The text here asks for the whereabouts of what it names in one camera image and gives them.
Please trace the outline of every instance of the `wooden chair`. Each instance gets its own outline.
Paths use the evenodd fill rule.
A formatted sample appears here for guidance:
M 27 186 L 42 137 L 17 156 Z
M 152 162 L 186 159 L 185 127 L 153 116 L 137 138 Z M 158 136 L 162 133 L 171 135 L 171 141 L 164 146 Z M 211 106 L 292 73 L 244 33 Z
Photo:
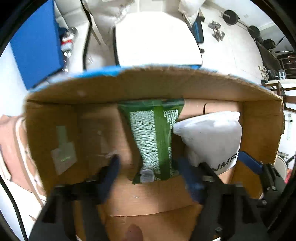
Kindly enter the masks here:
M 286 107 L 286 103 L 296 104 L 296 96 L 291 96 L 291 95 L 285 94 L 285 91 L 296 90 L 296 87 L 283 88 L 280 81 L 278 81 L 277 83 L 274 83 L 274 84 L 262 84 L 262 85 L 265 87 L 271 87 L 271 91 L 276 91 L 276 94 L 278 96 L 283 97 L 284 110 L 296 113 L 295 109 Z

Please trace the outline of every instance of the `green package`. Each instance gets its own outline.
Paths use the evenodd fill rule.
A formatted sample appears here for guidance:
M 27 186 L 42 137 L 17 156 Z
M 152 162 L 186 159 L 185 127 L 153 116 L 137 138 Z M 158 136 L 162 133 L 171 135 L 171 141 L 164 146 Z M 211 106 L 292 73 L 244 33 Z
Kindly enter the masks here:
M 121 102 L 141 154 L 141 168 L 133 184 L 167 180 L 178 175 L 172 167 L 171 130 L 184 106 L 184 99 Z

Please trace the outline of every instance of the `white plastic bag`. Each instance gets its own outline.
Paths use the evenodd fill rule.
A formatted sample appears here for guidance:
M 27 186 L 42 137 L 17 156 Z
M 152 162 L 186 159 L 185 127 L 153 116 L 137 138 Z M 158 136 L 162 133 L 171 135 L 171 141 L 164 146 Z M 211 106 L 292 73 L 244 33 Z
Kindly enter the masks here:
M 222 111 L 174 124 L 174 133 L 187 145 L 191 165 L 207 162 L 217 175 L 235 165 L 242 138 L 239 116 L 239 112 Z

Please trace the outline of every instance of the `open cardboard box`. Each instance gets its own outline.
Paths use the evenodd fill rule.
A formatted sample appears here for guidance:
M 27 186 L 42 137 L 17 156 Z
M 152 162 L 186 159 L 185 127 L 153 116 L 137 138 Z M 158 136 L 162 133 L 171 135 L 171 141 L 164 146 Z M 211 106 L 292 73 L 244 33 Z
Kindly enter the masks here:
M 117 77 L 77 78 L 30 94 L 26 126 L 31 155 L 49 195 L 55 185 L 82 182 L 118 153 L 121 171 L 110 198 L 99 207 L 111 240 L 121 240 L 131 223 L 144 240 L 189 240 L 202 206 L 190 198 L 182 177 L 133 185 L 139 152 L 118 111 L 123 100 L 184 98 L 178 121 L 216 111 L 239 111 L 243 127 L 241 150 L 258 161 L 273 163 L 283 131 L 282 99 L 265 88 L 230 76 L 200 70 L 152 68 L 125 70 Z M 77 162 L 56 173 L 51 151 L 59 147 L 57 126 L 66 127 Z M 179 136 L 172 136 L 172 155 L 184 154 Z M 220 175 L 225 183 L 242 183 L 253 198 L 261 193 L 259 177 L 242 162 Z M 85 240 L 79 203 L 77 234 Z

